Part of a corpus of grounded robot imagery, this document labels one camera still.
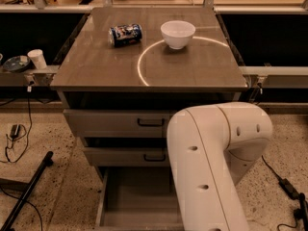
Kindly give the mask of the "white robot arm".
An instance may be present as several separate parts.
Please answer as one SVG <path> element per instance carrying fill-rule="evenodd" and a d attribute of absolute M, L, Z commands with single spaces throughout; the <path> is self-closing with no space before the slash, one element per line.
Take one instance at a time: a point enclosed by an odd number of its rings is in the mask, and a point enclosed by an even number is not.
<path fill-rule="evenodd" d="M 271 135 L 270 117 L 250 103 L 196 106 L 173 115 L 167 151 L 185 231 L 249 231 L 236 185 Z"/>

